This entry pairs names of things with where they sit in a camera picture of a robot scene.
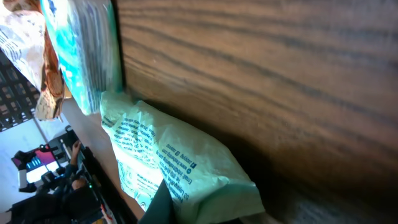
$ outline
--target black grid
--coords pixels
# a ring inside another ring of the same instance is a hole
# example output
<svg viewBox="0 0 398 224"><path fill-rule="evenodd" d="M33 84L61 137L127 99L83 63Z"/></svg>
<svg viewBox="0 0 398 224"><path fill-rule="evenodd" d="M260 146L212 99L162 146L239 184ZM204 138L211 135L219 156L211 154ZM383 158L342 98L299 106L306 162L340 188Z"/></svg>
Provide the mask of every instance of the black grid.
<svg viewBox="0 0 398 224"><path fill-rule="evenodd" d="M32 119L39 96L0 51L0 132Z"/></svg>

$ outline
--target green plastic packet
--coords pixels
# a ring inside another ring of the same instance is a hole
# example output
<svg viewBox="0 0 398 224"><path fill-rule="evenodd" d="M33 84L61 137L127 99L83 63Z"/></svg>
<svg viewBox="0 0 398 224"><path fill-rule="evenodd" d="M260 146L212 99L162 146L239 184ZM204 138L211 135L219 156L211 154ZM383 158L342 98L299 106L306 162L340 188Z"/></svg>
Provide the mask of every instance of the green plastic packet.
<svg viewBox="0 0 398 224"><path fill-rule="evenodd" d="M179 223L220 223L264 212L259 191L229 149L199 129L143 101L104 92L122 189L146 209L162 180Z"/></svg>

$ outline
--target plastic packet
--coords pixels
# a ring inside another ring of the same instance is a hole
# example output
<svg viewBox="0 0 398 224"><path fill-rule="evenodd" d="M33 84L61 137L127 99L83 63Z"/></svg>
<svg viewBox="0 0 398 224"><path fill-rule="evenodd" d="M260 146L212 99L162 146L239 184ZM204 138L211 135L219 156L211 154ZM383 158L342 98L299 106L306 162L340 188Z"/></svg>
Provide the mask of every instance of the plastic packet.
<svg viewBox="0 0 398 224"><path fill-rule="evenodd" d="M101 93L122 91L119 45L111 1L40 0L65 83L86 115Z"/></svg>
<svg viewBox="0 0 398 224"><path fill-rule="evenodd" d="M255 183L228 148L203 131L108 92L101 117L119 167L129 169L119 173L123 190L139 204L135 196L153 197L164 179L179 223L220 223L264 211Z"/></svg>

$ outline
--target wooden surface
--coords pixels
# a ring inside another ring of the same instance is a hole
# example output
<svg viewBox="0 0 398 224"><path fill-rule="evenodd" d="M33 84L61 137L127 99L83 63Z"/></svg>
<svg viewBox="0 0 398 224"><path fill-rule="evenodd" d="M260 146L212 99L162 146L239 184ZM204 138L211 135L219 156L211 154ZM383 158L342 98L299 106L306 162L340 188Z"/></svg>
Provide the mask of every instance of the wooden surface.
<svg viewBox="0 0 398 224"><path fill-rule="evenodd" d="M109 136L101 127L101 115L93 114L85 116L73 98L65 100L62 106L62 113L65 115L81 143L83 143L84 146L90 147L95 158L101 164L106 175L112 181L128 207L138 220L141 219L144 215L142 208L132 197L128 196L120 188L118 163L113 154Z"/></svg>
<svg viewBox="0 0 398 224"><path fill-rule="evenodd" d="M115 8L130 93L228 146L271 215L397 221L397 1Z"/></svg>

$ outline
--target white wall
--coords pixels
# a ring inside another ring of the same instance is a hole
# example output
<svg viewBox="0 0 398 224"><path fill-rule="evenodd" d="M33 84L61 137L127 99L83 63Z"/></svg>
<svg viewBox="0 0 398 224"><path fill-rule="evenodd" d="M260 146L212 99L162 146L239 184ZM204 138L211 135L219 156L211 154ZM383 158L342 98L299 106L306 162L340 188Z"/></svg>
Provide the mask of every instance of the white wall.
<svg viewBox="0 0 398 224"><path fill-rule="evenodd" d="M45 144L45 138L50 141L63 134L69 123L63 116L60 121L38 121L39 127L33 119L19 124L0 133L0 213L11 208L12 204L20 202L34 195L34 193L20 193L18 191L18 170L11 158L19 150L23 152Z"/></svg>

